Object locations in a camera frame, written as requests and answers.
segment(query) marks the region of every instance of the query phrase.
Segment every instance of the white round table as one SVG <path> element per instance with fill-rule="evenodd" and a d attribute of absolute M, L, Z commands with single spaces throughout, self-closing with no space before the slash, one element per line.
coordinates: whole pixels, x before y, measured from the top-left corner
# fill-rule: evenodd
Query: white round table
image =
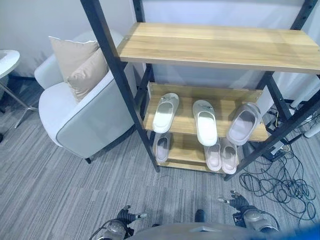
<path fill-rule="evenodd" d="M 0 79 L 4 76 L 11 73 L 19 64 L 20 61 L 20 53 L 16 50 L 0 50 Z M 18 103 L 20 103 L 22 106 L 25 107 L 25 110 L 18 120 L 18 122 L 15 124 L 14 128 L 16 129 L 19 124 L 21 123 L 23 117 L 27 113 L 27 111 L 38 111 L 37 108 L 33 106 L 27 105 L 24 101 L 22 101 L 20 98 L 18 98 L 7 86 L 3 85 L 0 82 L 0 88 L 3 88 L 3 90 L 9 94 L 11 97 L 13 97 Z"/>

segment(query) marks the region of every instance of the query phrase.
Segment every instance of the throw pillow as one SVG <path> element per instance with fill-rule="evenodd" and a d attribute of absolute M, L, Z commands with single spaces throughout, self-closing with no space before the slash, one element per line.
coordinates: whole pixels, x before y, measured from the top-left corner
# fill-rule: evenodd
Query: throw pillow
<path fill-rule="evenodd" d="M 99 48 L 97 41 L 75 42 L 49 36 L 64 81 Z"/>
<path fill-rule="evenodd" d="M 99 48 L 66 79 L 75 99 L 80 102 L 105 77 L 108 69 L 106 59 Z"/>

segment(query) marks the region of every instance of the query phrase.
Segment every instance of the wooden shelf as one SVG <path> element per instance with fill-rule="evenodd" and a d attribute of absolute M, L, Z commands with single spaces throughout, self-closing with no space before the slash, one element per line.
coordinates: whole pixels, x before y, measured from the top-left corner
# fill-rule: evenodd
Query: wooden shelf
<path fill-rule="evenodd" d="M 196 135 L 174 133 L 171 139 L 168 160 L 165 163 L 158 163 L 158 165 L 218 174 L 225 173 L 222 169 L 211 171 L 207 167 L 204 147 L 198 142 Z"/>
<path fill-rule="evenodd" d="M 196 123 L 192 112 L 193 103 L 203 99 L 211 103 L 215 111 L 216 127 L 219 137 L 226 137 L 227 130 L 233 120 L 235 110 L 243 102 L 255 103 L 262 94 L 261 90 L 221 89 L 171 84 L 149 83 L 150 101 L 144 118 L 144 127 L 153 130 L 152 123 L 161 96 L 176 93 L 180 103 L 175 113 L 170 132 L 197 135 Z M 265 125 L 260 123 L 250 136 L 250 141 L 262 142 L 268 138 Z"/>
<path fill-rule="evenodd" d="M 320 74 L 319 49 L 299 30 L 140 22 L 117 50 L 124 62 Z"/>

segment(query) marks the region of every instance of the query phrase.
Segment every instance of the armchair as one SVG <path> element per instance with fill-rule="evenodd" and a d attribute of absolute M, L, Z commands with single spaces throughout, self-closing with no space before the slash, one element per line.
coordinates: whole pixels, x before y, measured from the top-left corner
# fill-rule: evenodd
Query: armchair
<path fill-rule="evenodd" d="M 116 46 L 123 37 L 111 31 Z M 77 42 L 95 40 L 92 31 L 74 39 Z M 137 93 L 133 66 L 124 69 L 131 91 Z M 44 88 L 39 100 L 41 122 L 51 140 L 60 147 L 86 159 L 119 138 L 134 124 L 112 72 L 77 102 L 63 81 L 56 57 L 51 55 L 34 72 Z"/>

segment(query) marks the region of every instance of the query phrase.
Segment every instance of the shoe rack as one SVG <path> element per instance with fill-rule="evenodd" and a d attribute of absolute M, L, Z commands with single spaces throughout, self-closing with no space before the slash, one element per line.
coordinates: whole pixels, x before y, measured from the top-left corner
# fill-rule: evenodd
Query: shoe rack
<path fill-rule="evenodd" d="M 107 60 L 136 129 L 157 172 L 159 166 L 211 172 L 205 161 L 203 146 L 197 140 L 192 104 L 206 100 L 216 112 L 219 137 L 225 137 L 234 111 L 245 102 L 255 103 L 267 86 L 279 114 L 286 120 L 270 134 L 261 122 L 249 141 L 260 144 L 253 152 L 243 146 L 244 159 L 238 172 L 267 152 L 275 143 L 300 125 L 320 107 L 318 91 L 301 109 L 291 116 L 274 79 L 274 72 L 316 74 L 320 78 L 320 47 L 303 31 L 302 26 L 313 10 L 316 0 L 306 0 L 291 29 L 204 26 L 144 22 L 141 0 L 133 0 L 137 23 L 115 47 L 99 0 L 81 0 L 91 27 Z M 124 74 L 126 62 L 146 63 L 146 71 L 133 96 Z M 257 89 L 221 89 L 210 87 L 157 84 L 152 64 L 172 64 L 220 69 L 265 71 Z M 144 109 L 147 89 L 150 101 Z M 173 133 L 168 161 L 157 163 L 152 151 L 152 122 L 159 99 L 176 93 L 180 104 L 170 132 Z M 226 174 L 224 180 L 233 175 Z"/>

